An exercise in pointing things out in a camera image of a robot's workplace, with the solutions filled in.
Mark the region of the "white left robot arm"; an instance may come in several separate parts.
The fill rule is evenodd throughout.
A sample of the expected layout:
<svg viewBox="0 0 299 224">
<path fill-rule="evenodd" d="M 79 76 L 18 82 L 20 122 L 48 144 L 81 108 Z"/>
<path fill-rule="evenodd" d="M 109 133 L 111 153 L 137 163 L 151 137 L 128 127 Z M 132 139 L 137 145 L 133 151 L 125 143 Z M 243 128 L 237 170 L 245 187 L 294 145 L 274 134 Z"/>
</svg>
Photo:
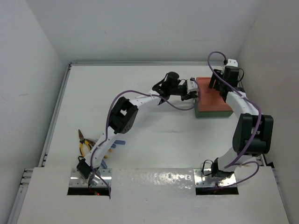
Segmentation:
<svg viewBox="0 0 299 224">
<path fill-rule="evenodd" d="M 103 134 L 91 148 L 91 151 L 79 159 L 77 171 L 85 179 L 101 165 L 104 156 L 121 134 L 126 134 L 134 124 L 137 113 L 153 106 L 168 103 L 177 110 L 188 111 L 191 108 L 179 108 L 169 102 L 170 96 L 180 96 L 182 101 L 199 99 L 199 85 L 194 78 L 180 83 L 179 74 L 168 72 L 148 93 L 134 90 L 123 91 L 112 101 L 106 118 Z"/>
</svg>

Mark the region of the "blue handled screwdriver top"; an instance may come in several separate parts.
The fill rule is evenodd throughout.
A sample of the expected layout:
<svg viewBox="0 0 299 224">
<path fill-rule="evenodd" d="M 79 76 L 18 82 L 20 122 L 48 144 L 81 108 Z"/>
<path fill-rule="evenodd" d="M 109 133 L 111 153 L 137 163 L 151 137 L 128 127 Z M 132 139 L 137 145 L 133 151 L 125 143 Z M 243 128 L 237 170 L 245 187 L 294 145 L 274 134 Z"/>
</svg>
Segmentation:
<svg viewBox="0 0 299 224">
<path fill-rule="evenodd" d="M 116 141 L 114 142 L 114 144 L 117 144 L 117 145 L 125 145 L 126 142 L 125 142 L 124 140 L 116 140 Z"/>
</svg>

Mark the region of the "salmon drawer box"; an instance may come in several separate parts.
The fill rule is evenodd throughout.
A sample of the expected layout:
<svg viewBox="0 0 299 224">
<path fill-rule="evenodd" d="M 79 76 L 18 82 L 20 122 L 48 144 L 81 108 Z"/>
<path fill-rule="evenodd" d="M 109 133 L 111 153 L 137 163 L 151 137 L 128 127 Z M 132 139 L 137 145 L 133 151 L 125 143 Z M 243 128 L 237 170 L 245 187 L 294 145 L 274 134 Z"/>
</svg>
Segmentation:
<svg viewBox="0 0 299 224">
<path fill-rule="evenodd" d="M 201 97 L 195 108 L 200 112 L 231 112 L 232 108 L 224 102 L 220 92 L 208 87 L 210 80 L 210 77 L 197 77 Z"/>
</svg>

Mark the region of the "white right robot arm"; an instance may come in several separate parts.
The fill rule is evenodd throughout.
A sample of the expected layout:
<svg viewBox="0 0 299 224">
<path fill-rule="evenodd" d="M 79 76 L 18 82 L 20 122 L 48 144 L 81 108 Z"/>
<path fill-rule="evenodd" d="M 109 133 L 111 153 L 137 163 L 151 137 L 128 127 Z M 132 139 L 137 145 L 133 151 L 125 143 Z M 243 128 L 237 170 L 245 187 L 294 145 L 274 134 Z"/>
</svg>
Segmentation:
<svg viewBox="0 0 299 224">
<path fill-rule="evenodd" d="M 211 165 L 211 177 L 230 177 L 237 166 L 252 157 L 267 154 L 271 147 L 274 119 L 263 115 L 256 104 L 249 102 L 245 90 L 238 87 L 239 68 L 225 66 L 223 70 L 213 70 L 210 89 L 220 92 L 238 118 L 232 139 L 232 147 Z"/>
</svg>

